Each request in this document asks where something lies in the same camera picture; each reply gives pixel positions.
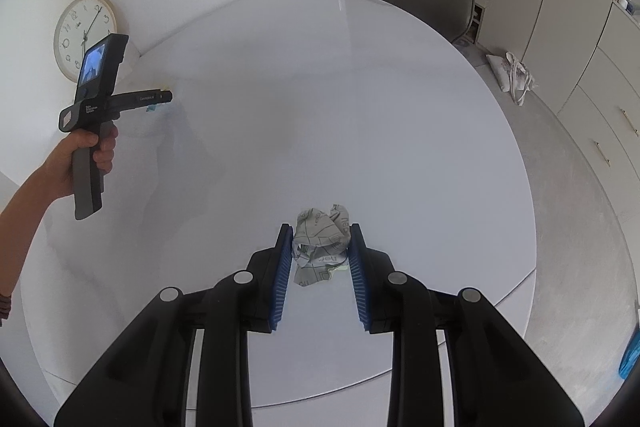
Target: human arm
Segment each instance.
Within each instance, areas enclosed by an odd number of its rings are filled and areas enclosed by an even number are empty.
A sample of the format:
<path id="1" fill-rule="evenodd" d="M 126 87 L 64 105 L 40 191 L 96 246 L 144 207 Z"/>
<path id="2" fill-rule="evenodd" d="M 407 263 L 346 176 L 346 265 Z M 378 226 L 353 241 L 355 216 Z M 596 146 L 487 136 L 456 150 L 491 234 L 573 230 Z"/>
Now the human arm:
<path id="1" fill-rule="evenodd" d="M 113 168 L 118 130 L 101 140 L 94 160 L 104 172 Z M 58 143 L 45 162 L 25 181 L 0 214 L 0 296 L 9 297 L 20 277 L 33 236 L 49 205 L 73 194 L 71 157 L 79 148 L 94 146 L 98 137 L 82 129 Z"/>

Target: clock hand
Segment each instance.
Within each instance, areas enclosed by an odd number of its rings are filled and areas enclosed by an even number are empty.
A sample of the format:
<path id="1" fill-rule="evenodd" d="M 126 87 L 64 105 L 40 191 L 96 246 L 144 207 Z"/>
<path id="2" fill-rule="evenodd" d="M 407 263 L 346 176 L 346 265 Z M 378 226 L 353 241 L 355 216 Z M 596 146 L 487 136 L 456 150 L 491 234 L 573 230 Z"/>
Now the clock hand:
<path id="1" fill-rule="evenodd" d="M 87 36 L 89 35 L 89 31 L 91 31 L 91 26 L 94 25 L 94 22 L 98 18 L 98 15 L 100 15 L 101 11 L 102 11 L 102 7 L 100 7 L 100 9 L 98 10 L 98 13 L 95 14 L 94 20 L 91 21 L 91 24 L 89 24 L 89 29 L 84 33 L 84 40 L 86 40 Z"/>

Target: device screen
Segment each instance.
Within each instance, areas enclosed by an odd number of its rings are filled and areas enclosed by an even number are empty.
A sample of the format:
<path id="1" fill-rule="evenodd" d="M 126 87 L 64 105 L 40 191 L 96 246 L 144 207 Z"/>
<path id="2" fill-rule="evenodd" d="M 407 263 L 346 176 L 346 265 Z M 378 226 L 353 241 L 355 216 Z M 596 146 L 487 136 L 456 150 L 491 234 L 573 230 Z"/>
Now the device screen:
<path id="1" fill-rule="evenodd" d="M 82 64 L 82 70 L 80 71 L 80 81 L 78 82 L 78 86 L 82 86 L 82 84 L 86 84 L 98 76 L 102 65 L 102 56 L 104 55 L 105 46 L 106 44 L 103 44 L 86 54 L 84 63 Z"/>

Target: concrete floor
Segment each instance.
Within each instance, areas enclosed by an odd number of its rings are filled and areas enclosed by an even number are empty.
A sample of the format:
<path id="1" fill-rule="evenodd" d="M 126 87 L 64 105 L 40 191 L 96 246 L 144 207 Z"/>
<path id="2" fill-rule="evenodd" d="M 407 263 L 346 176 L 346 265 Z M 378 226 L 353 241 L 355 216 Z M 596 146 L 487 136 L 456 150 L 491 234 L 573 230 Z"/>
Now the concrete floor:
<path id="1" fill-rule="evenodd" d="M 551 110 L 535 93 L 516 107 L 500 92 L 482 51 L 456 47 L 500 104 L 529 175 L 538 265 L 525 339 L 590 425 L 622 385 L 618 366 L 638 322 L 622 229 L 590 165 Z"/>

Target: wall clock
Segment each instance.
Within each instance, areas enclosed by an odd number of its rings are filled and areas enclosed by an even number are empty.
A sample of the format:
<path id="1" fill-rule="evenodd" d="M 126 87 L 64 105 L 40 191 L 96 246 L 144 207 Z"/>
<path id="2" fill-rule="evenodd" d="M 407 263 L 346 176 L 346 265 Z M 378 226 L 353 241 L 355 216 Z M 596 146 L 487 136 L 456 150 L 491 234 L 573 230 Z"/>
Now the wall clock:
<path id="1" fill-rule="evenodd" d="M 116 17 L 108 0 L 73 1 L 62 12 L 53 36 L 53 52 L 60 71 L 77 82 L 84 52 L 116 32 Z"/>

